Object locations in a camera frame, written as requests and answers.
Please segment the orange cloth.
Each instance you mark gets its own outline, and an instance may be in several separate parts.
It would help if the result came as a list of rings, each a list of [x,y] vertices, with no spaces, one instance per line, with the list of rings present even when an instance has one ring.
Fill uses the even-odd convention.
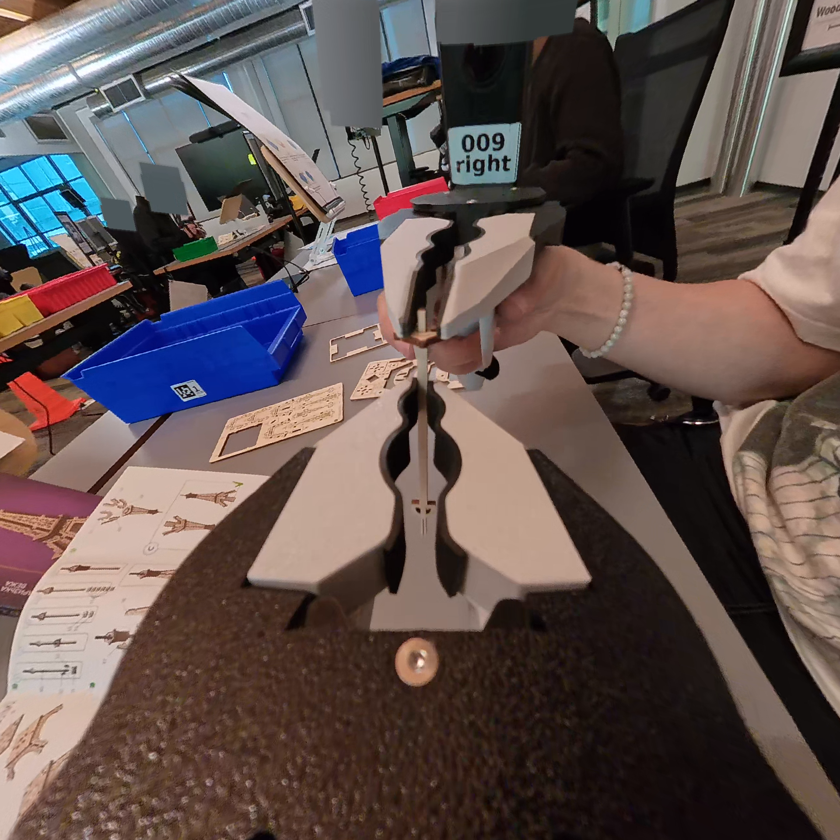
[[[65,422],[88,403],[85,397],[64,397],[31,373],[21,374],[8,387],[34,417],[29,425],[33,432]]]

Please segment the black office chair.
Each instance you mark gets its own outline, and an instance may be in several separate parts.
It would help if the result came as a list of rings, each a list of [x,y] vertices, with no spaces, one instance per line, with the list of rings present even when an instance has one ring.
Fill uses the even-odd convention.
[[[616,40],[624,178],[617,189],[616,256],[678,272],[676,181],[725,37],[733,1],[698,1]]]

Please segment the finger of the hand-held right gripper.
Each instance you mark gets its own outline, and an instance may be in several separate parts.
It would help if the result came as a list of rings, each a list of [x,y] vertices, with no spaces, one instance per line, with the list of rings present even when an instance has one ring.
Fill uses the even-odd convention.
[[[439,298],[454,255],[454,220],[408,217],[381,244],[380,327],[387,340],[438,342]]]
[[[535,252],[534,212],[483,217],[480,235],[455,260],[451,284],[439,317],[438,334],[450,340],[477,329],[480,320],[529,278]]]

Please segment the purple tower kit box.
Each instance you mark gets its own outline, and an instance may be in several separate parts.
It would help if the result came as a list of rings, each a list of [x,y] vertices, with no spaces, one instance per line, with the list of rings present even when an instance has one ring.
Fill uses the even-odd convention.
[[[100,496],[1,475],[1,615],[19,616]]]

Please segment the person's printed white t-shirt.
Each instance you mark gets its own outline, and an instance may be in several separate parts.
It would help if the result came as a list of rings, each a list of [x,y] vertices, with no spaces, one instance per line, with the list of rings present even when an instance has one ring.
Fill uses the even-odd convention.
[[[838,182],[793,243],[742,278],[775,302],[801,340],[839,351]],[[838,713],[838,374],[796,397],[716,409],[731,493],[784,629]]]

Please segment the person's right forearm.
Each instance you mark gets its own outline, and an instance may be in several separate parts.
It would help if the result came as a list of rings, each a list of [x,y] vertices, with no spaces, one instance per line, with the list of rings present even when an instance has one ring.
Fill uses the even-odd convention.
[[[602,323],[612,330],[595,350],[627,308],[606,353],[656,382],[746,406],[797,396],[838,373],[838,352],[804,341],[749,280],[684,286],[631,275],[626,283],[615,268],[596,265],[603,278]]]

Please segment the person's right hand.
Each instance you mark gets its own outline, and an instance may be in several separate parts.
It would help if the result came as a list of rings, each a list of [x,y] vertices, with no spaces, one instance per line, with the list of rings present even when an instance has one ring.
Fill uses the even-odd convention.
[[[600,347],[612,328],[603,326],[599,267],[582,254],[565,247],[546,248],[534,263],[528,280],[496,308],[494,350],[515,347],[549,332],[573,343]],[[377,298],[377,316],[385,341],[407,358],[414,358],[415,345],[396,337],[389,319],[385,294]],[[444,371],[462,375],[485,369],[480,336],[447,339],[434,344],[430,355]]]

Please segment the metal column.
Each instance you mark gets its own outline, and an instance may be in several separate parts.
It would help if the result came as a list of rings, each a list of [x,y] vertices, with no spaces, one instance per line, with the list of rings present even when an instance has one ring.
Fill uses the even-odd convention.
[[[752,2],[749,27],[739,54],[728,116],[710,190],[743,197],[756,179],[761,135],[767,123],[774,84],[795,2]]]

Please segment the black framed sign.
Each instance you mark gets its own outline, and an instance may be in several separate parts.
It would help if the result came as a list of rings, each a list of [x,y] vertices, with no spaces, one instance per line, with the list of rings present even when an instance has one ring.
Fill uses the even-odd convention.
[[[839,68],[839,1],[797,1],[780,76]]]

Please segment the white instruction booklet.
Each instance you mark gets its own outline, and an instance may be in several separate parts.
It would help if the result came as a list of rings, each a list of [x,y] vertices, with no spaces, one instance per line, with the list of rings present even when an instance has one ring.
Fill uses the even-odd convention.
[[[210,531],[267,481],[132,466],[35,586],[1,706],[1,830],[55,779],[154,601]]]

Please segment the red plastic bin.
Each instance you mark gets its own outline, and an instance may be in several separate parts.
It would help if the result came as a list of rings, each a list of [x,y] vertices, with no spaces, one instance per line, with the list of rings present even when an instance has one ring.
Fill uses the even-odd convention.
[[[46,318],[117,285],[111,270],[98,265],[42,283],[24,294]]]
[[[412,209],[413,199],[416,197],[446,192],[448,192],[448,184],[445,178],[438,177],[379,196],[374,199],[373,208],[377,218],[382,221],[399,211]]]

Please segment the wooden instruction board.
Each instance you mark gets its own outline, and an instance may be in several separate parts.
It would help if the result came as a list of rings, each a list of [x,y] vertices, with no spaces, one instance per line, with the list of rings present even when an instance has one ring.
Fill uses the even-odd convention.
[[[26,476],[38,456],[33,432],[17,417],[1,410],[1,474]]]
[[[331,181],[298,143],[286,136],[273,122],[223,85],[186,76],[171,75],[173,83],[189,96],[237,121],[260,143],[269,166],[287,183],[320,222],[334,221],[345,202]]]

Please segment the thin wooden spire piece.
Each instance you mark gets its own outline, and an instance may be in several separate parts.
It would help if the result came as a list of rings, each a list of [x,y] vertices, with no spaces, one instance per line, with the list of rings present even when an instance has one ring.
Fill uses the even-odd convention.
[[[427,329],[427,315],[424,308],[416,314],[416,331],[413,334],[416,359],[416,467],[417,494],[415,509],[420,521],[421,533],[424,538],[430,536],[429,515],[434,508],[429,499],[428,491],[428,393],[429,393],[429,362],[427,340],[430,335]]]

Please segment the black monitor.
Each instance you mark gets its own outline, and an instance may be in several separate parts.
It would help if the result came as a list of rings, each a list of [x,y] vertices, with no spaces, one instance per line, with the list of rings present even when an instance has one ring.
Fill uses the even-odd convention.
[[[245,133],[241,129],[175,149],[180,163],[209,211],[225,198],[245,195],[254,204],[271,194]]]

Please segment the silver ventilation duct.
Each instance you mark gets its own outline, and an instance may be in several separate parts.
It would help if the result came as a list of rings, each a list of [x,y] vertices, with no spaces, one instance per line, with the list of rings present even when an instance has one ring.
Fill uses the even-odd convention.
[[[297,5],[292,1],[74,3],[2,37],[2,125]]]

